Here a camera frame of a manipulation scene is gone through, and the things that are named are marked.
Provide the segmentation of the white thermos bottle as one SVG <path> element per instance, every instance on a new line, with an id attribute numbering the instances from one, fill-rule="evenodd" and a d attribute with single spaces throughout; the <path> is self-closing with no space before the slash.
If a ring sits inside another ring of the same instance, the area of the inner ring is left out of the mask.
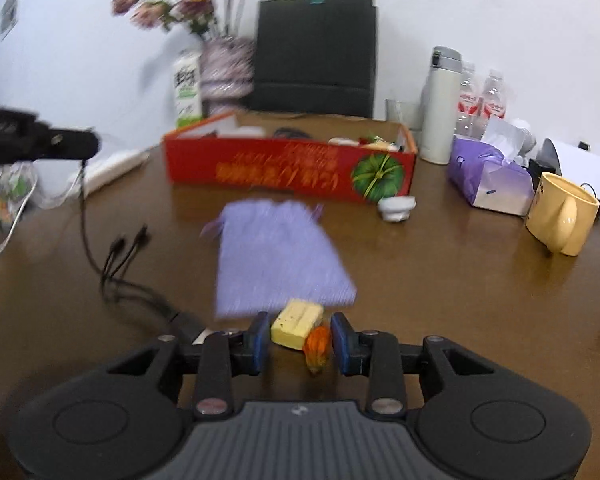
<path id="1" fill-rule="evenodd" d="M 434 47 L 422 94 L 419 154 L 426 162 L 447 165 L 450 161 L 462 75 L 462 56 L 448 47 Z"/>

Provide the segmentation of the white small jar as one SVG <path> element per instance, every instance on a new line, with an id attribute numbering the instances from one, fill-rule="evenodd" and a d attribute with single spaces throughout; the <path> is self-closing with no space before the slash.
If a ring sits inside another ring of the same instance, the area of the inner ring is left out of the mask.
<path id="1" fill-rule="evenodd" d="M 382 198 L 377 203 L 377 208 L 385 222 L 400 223 L 410 218 L 416 205 L 416 198 L 413 196 L 392 196 Z"/>

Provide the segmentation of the clear water bottle left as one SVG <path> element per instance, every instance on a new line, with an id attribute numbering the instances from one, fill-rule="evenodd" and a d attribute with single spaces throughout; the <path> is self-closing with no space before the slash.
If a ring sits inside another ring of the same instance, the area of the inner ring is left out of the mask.
<path id="1" fill-rule="evenodd" d="M 478 115 L 479 99 L 475 64 L 464 62 L 462 78 L 460 78 L 460 96 L 457 103 L 456 136 L 471 137 L 472 127 Z"/>

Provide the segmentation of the white green milk carton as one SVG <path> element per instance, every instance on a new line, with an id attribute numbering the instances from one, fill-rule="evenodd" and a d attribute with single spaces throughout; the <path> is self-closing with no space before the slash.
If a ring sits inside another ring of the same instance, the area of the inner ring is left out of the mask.
<path id="1" fill-rule="evenodd" d="M 200 56 L 195 49 L 183 50 L 173 65 L 176 126 L 184 128 L 204 117 L 200 85 Z"/>

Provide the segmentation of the yellow ceramic mug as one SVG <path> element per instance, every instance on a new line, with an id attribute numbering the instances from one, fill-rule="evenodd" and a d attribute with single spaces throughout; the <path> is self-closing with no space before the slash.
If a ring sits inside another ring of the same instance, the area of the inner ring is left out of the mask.
<path id="1" fill-rule="evenodd" d="M 529 233 L 550 252 L 577 257 L 588 239 L 600 202 L 582 186 L 551 174 L 541 174 L 526 219 Z"/>

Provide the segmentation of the clear water bottle right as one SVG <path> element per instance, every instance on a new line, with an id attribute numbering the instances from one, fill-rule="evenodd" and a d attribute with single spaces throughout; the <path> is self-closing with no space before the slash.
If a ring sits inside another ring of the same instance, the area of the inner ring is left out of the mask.
<path id="1" fill-rule="evenodd" d="M 507 110 L 504 76 L 498 70 L 490 70 L 483 85 L 480 117 L 485 124 L 493 117 L 504 119 Z"/>

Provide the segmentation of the red cardboard box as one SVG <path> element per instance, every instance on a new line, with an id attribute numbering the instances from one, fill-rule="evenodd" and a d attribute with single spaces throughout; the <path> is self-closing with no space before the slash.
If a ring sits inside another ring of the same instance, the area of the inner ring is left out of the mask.
<path id="1" fill-rule="evenodd" d="M 396 147 L 358 144 L 381 136 Z M 224 113 L 162 138 L 173 183 L 269 188 L 346 202 L 407 196 L 417 160 L 411 131 L 361 117 Z"/>

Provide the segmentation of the white power strip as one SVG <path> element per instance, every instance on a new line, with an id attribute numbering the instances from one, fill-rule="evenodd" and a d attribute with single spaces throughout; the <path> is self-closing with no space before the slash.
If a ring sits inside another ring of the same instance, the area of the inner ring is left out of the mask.
<path id="1" fill-rule="evenodd" d="M 146 151 L 125 150 L 115 152 L 106 158 L 96 160 L 96 162 L 88 162 L 84 176 L 81 176 L 82 169 L 79 169 L 71 181 L 69 197 L 79 195 L 81 182 L 84 182 L 84 194 L 89 196 L 129 172 L 140 168 L 148 161 L 148 158 L 149 153 Z"/>

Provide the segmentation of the purple speckled vase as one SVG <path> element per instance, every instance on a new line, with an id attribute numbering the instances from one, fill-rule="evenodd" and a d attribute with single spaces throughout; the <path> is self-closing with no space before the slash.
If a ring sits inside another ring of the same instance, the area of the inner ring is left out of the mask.
<path id="1" fill-rule="evenodd" d="M 254 41 L 246 37 L 216 37 L 204 44 L 201 95 L 207 117 L 247 108 L 254 50 Z"/>

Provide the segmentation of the purple tissue pack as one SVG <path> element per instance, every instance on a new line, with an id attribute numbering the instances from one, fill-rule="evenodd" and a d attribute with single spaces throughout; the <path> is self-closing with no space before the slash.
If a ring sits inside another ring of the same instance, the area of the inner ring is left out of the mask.
<path id="1" fill-rule="evenodd" d="M 523 120 L 492 117 L 480 140 L 454 139 L 448 178 L 470 206 L 524 217 L 534 195 L 524 163 L 535 144 Z"/>

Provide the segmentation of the small orange figurine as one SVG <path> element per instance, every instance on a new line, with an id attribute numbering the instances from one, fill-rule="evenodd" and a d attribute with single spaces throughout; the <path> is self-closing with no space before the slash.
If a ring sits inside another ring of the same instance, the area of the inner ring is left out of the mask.
<path id="1" fill-rule="evenodd" d="M 331 346 L 328 327 L 317 326 L 309 332 L 302 351 L 306 367 L 312 375 L 320 374 L 324 370 Z"/>

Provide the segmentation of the purple knitted pouch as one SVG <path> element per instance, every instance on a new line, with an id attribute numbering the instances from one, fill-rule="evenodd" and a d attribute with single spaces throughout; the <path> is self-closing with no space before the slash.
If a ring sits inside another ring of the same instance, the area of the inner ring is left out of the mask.
<path id="1" fill-rule="evenodd" d="M 245 318 L 299 299 L 350 306 L 358 290 L 320 225 L 323 206 L 298 200 L 238 200 L 201 231 L 220 240 L 215 313 Z"/>

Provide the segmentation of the clear water bottle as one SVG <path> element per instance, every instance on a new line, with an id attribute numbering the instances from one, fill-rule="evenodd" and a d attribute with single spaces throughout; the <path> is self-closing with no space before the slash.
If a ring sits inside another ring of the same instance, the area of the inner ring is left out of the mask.
<path id="1" fill-rule="evenodd" d="M 480 117 L 485 124 L 493 117 L 504 119 L 507 110 L 504 76 L 498 70 L 490 70 L 483 85 Z"/>
<path id="2" fill-rule="evenodd" d="M 460 78 L 460 96 L 457 103 L 456 136 L 471 137 L 472 127 L 478 115 L 479 99 L 475 64 L 464 62 L 462 78 Z"/>

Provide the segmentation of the black paper bag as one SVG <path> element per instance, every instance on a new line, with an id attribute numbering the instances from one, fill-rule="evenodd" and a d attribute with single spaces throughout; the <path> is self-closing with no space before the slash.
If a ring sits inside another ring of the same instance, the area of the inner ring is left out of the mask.
<path id="1" fill-rule="evenodd" d="M 250 108 L 371 118 L 377 36 L 374 0 L 260 1 Z"/>

